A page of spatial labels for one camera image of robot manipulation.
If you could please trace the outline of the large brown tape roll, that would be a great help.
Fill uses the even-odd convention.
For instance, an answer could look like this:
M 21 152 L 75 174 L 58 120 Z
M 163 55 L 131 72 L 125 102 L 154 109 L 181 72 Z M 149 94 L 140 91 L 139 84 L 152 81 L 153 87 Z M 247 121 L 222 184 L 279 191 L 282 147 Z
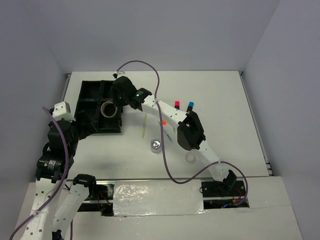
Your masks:
M 113 101 L 105 101 L 101 104 L 100 113 L 105 118 L 114 118 L 117 114 L 118 107 L 115 106 Z

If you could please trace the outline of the clear jar of paper clips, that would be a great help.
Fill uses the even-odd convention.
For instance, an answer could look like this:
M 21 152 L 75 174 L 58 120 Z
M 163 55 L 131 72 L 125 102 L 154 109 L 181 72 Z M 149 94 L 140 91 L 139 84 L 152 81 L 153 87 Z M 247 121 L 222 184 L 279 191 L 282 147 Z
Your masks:
M 150 141 L 150 150 L 154 154 L 158 154 L 162 151 L 162 142 L 159 139 L 152 139 Z

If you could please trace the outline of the small clear tape roll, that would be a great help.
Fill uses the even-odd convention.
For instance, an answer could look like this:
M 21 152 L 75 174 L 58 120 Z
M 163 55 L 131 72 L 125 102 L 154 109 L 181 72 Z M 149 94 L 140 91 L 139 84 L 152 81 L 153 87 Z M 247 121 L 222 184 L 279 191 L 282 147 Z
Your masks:
M 187 152 L 185 154 L 185 161 L 189 164 L 194 164 L 197 161 L 196 155 L 193 152 Z

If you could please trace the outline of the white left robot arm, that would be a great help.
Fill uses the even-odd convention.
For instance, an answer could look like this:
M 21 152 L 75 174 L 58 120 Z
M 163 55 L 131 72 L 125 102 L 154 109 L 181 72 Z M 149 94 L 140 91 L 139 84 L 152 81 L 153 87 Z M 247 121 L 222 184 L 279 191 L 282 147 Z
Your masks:
M 23 240 L 63 240 L 71 230 L 73 219 L 85 199 L 97 196 L 96 178 L 78 174 L 73 180 L 65 200 L 59 197 L 65 186 L 69 170 L 81 135 L 88 127 L 77 123 L 69 103 L 62 101 L 52 109 L 43 109 L 49 116 L 48 142 L 36 163 L 35 193 L 30 216 L 15 230 L 25 227 Z

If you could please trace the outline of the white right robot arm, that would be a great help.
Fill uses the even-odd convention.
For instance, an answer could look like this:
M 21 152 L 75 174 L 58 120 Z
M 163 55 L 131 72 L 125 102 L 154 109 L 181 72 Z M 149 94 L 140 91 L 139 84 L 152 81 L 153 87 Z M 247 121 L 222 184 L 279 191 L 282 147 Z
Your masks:
M 177 134 L 178 145 L 188 152 L 193 152 L 204 165 L 194 176 L 185 181 L 178 181 L 171 175 L 166 160 L 165 151 L 162 151 L 165 170 L 169 178 L 176 184 L 186 184 L 198 177 L 205 170 L 209 170 L 213 186 L 209 188 L 216 197 L 230 195 L 235 189 L 237 177 L 220 157 L 209 146 L 204 128 L 199 116 L 194 111 L 181 111 L 173 106 L 157 99 L 145 88 L 136 89 L 131 80 L 126 76 L 113 74 L 112 96 L 115 106 L 130 106 L 134 110 L 140 110 L 159 118 L 160 122 L 169 124 Z

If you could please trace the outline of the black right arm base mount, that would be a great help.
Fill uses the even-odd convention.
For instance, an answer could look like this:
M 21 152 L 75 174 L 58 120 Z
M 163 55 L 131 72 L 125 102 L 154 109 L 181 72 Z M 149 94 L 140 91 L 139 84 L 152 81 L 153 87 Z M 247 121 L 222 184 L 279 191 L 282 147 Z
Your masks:
M 244 182 L 235 180 L 231 184 L 219 181 L 202 181 L 199 189 L 204 198 L 244 197 L 246 193 Z

